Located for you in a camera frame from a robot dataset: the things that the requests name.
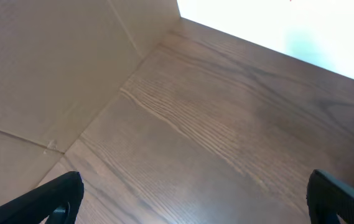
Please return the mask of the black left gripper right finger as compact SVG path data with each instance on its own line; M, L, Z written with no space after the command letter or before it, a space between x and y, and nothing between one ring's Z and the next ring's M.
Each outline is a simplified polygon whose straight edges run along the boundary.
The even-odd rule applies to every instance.
M354 223L354 188L328 172L313 170L306 199L311 224Z

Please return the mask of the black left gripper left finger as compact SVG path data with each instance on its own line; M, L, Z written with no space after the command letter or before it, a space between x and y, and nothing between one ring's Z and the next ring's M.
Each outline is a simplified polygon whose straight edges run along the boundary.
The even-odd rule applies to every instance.
M79 172L67 172L0 206L0 224L75 223L84 195Z

